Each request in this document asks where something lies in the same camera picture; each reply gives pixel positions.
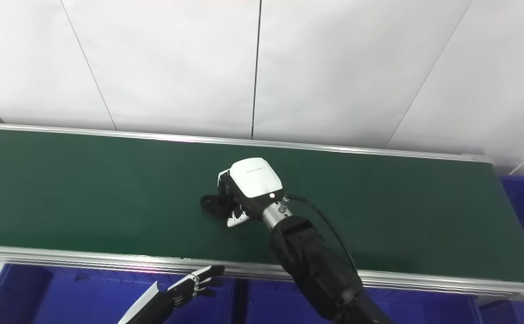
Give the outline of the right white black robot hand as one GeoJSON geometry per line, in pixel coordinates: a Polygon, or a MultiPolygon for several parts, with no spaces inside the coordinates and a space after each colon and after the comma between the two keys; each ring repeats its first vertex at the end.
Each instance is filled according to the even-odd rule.
{"type": "Polygon", "coordinates": [[[230,203],[228,227],[259,220],[272,229],[291,215],[281,180],[260,157],[240,160],[220,172],[217,193],[230,203]]]}

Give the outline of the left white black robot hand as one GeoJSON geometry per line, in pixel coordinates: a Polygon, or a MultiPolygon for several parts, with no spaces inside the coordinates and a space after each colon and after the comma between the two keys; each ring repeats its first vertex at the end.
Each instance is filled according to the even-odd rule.
{"type": "Polygon", "coordinates": [[[163,324],[175,309],[195,297],[215,297],[213,287],[221,287],[225,266],[202,267],[182,277],[166,290],[155,281],[120,318],[119,324],[163,324]]]}

